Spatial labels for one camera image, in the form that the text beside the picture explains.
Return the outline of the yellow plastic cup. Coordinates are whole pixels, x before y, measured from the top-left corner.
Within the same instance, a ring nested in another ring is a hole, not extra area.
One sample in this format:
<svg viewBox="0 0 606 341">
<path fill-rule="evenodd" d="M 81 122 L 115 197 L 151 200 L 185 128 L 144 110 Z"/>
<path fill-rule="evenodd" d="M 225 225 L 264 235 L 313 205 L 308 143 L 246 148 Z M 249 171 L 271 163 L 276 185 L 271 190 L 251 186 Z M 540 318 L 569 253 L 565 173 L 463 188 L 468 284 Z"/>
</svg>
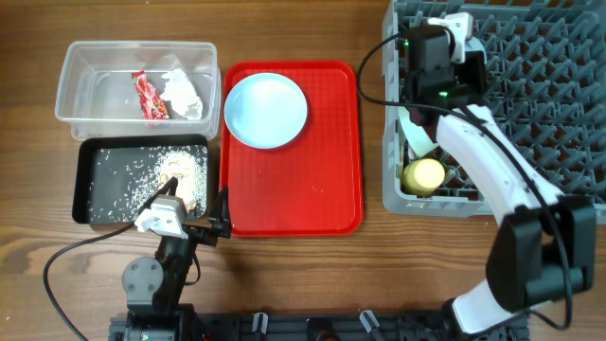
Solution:
<svg viewBox="0 0 606 341">
<path fill-rule="evenodd" d="M 403 169 L 401 185 L 411 194 L 428 196 L 441 186 L 445 174 L 443 166 L 435 159 L 419 159 Z"/>
</svg>

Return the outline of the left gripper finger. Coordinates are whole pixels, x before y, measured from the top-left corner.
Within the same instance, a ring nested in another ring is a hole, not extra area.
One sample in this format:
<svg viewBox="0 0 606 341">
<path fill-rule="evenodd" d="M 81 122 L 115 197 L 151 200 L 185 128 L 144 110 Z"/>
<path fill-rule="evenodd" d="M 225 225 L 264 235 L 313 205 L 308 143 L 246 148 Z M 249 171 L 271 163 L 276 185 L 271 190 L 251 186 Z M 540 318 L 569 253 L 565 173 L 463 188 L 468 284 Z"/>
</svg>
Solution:
<svg viewBox="0 0 606 341">
<path fill-rule="evenodd" d="M 228 186 L 225 186 L 220 190 L 216 198 L 216 203 L 207 217 L 210 222 L 210 227 L 221 228 L 225 231 L 225 239 L 230 239 L 232 235 L 228 193 Z"/>
<path fill-rule="evenodd" d="M 160 195 L 168 195 L 174 197 L 176 194 L 178 186 L 178 179 L 176 177 L 171 177 L 165 185 L 163 185 L 160 189 L 158 189 L 154 195 L 152 195 L 146 201 L 146 208 L 150 208 L 153 201 L 157 199 Z"/>
</svg>

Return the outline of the rice and food scraps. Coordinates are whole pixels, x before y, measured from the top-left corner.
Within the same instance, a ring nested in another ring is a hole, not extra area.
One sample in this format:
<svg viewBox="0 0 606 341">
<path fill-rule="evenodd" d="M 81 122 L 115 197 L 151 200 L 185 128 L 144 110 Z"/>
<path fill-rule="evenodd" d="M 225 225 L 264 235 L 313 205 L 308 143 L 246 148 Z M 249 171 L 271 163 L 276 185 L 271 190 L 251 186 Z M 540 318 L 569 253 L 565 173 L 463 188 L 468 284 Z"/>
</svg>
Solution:
<svg viewBox="0 0 606 341">
<path fill-rule="evenodd" d="M 94 153 L 86 219 L 91 224 L 127 223 L 171 177 L 187 217 L 201 218 L 207 202 L 207 147 L 155 146 L 100 149 Z"/>
</svg>

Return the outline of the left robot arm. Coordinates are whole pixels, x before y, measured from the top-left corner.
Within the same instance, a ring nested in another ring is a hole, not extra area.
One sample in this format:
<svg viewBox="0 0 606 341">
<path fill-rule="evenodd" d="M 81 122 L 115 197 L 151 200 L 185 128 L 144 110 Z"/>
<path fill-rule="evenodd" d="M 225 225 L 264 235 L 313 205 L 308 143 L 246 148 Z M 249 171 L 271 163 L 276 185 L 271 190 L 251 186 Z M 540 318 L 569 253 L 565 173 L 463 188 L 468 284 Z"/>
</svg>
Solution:
<svg viewBox="0 0 606 341">
<path fill-rule="evenodd" d="M 172 177 L 139 209 L 134 225 L 140 232 L 161 237 L 152 257 L 133 260 L 123 272 L 128 313 L 123 323 L 113 321 L 110 340 L 208 340 L 210 331 L 191 304 L 179 302 L 191 265 L 198 265 L 198 245 L 214 246 L 232 234 L 228 188 L 220 190 L 207 217 L 209 227 L 186 223 L 184 201 L 176 196 Z"/>
</svg>

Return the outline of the white tissue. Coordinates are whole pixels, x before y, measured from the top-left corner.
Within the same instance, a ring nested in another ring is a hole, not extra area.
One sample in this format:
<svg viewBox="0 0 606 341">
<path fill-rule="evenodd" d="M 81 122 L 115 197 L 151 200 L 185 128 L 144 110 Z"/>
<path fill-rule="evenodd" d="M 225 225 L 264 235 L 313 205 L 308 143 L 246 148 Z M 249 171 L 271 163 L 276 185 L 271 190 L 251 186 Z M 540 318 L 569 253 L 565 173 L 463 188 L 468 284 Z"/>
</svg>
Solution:
<svg viewBox="0 0 606 341">
<path fill-rule="evenodd" d="M 165 80 L 165 87 L 160 98 L 169 102 L 172 111 L 185 119 L 201 119 L 204 105 L 187 74 L 177 68 L 161 78 Z"/>
</svg>

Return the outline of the light blue bowl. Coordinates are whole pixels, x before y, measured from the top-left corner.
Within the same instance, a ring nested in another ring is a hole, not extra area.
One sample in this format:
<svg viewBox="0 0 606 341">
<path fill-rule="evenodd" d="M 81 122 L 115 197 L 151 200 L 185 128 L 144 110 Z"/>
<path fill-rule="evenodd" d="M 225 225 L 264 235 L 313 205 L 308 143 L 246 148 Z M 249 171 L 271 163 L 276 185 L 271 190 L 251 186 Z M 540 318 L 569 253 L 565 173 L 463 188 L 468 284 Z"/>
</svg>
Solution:
<svg viewBox="0 0 606 341">
<path fill-rule="evenodd" d="M 475 37 L 471 37 L 470 40 L 468 40 L 465 43 L 465 48 L 466 48 L 467 52 L 474 52 L 474 51 L 480 51 L 482 53 L 486 52 L 483 44 L 480 42 L 479 39 L 477 39 Z"/>
</svg>

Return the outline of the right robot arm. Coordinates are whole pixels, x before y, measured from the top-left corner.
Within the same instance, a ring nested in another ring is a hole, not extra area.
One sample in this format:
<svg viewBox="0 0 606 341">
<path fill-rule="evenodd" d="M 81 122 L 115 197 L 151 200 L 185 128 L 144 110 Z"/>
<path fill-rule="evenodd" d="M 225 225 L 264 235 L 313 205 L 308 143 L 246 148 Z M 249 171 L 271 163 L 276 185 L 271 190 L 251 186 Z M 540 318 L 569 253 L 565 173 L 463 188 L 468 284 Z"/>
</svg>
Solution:
<svg viewBox="0 0 606 341">
<path fill-rule="evenodd" d="M 510 143 L 482 99 L 484 56 L 466 52 L 468 30 L 413 27 L 403 35 L 404 98 L 412 123 L 452 156 L 484 196 L 500 228 L 485 279 L 447 302 L 452 337 L 472 338 L 538 307 L 565 303 L 594 282 L 597 213 L 587 198 L 566 196 Z"/>
</svg>

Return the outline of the green bowl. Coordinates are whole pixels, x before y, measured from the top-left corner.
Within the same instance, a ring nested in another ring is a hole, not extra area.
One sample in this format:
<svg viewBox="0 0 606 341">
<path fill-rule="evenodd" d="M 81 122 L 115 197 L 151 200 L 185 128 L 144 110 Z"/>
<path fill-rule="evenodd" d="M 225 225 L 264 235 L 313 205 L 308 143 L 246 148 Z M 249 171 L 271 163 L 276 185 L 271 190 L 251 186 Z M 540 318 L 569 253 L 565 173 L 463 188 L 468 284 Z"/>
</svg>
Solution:
<svg viewBox="0 0 606 341">
<path fill-rule="evenodd" d="M 401 137 L 415 156 L 423 157 L 438 147 L 423 128 L 411 121 L 410 112 L 406 108 L 399 107 L 398 114 Z"/>
</svg>

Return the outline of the red snack wrapper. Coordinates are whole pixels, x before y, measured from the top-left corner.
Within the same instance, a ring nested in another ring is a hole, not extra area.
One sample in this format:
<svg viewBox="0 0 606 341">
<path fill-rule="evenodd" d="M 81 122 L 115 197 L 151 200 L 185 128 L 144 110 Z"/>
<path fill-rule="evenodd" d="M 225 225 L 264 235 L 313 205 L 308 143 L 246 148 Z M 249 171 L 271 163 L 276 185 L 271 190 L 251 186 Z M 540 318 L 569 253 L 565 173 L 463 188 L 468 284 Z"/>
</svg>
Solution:
<svg viewBox="0 0 606 341">
<path fill-rule="evenodd" d="M 146 120 L 169 119 L 164 101 L 156 88 L 148 81 L 146 72 L 141 70 L 131 74 L 143 118 Z"/>
</svg>

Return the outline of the light blue plate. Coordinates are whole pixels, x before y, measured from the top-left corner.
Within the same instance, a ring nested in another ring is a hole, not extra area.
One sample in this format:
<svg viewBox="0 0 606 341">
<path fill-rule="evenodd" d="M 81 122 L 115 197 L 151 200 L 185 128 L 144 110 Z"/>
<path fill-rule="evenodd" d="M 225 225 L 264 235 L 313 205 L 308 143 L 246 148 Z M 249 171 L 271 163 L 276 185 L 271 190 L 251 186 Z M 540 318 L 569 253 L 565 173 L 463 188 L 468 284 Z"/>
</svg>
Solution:
<svg viewBox="0 0 606 341">
<path fill-rule="evenodd" d="M 269 150 L 284 146 L 302 132 L 308 102 L 302 89 L 277 73 L 258 73 L 239 81 L 224 102 L 229 132 L 246 146 Z"/>
</svg>

